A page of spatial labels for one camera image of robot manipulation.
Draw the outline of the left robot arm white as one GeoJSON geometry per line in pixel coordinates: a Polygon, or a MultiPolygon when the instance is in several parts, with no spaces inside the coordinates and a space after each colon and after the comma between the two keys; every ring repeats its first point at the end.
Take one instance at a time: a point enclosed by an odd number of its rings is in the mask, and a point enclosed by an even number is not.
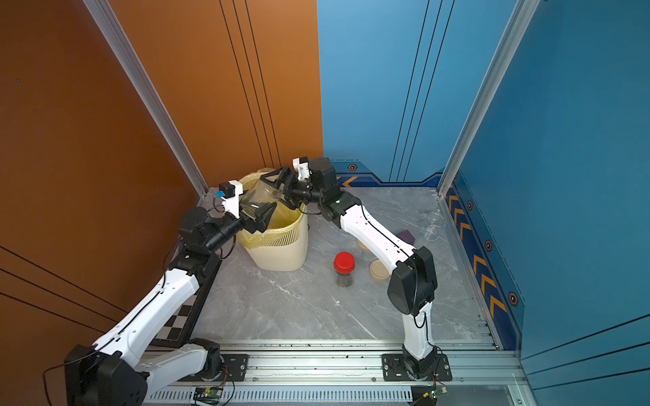
{"type": "Polygon", "coordinates": [[[182,304],[213,282],[223,260],[219,249],[242,230],[266,231],[276,207],[254,203],[237,215],[227,211],[219,218],[199,206],[187,211],[179,225],[179,250],[162,279],[93,345],[78,345],[66,356],[67,403],[140,405],[147,396],[188,376],[207,382],[222,378],[220,346],[206,339],[193,339],[146,362],[140,358],[182,304]]]}

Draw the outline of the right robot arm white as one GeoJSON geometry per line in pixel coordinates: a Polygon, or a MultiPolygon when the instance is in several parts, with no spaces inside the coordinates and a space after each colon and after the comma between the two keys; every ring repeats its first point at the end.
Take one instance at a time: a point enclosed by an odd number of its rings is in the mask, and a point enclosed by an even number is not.
{"type": "Polygon", "coordinates": [[[433,376],[441,353],[433,343],[431,318],[438,279],[433,254],[428,248],[410,245],[385,228],[362,201],[338,183],[330,160],[296,158],[294,167],[281,167],[261,176],[291,209],[313,203],[320,214],[362,242],[389,272],[387,296],[403,315],[403,356],[411,378],[433,376]]]}

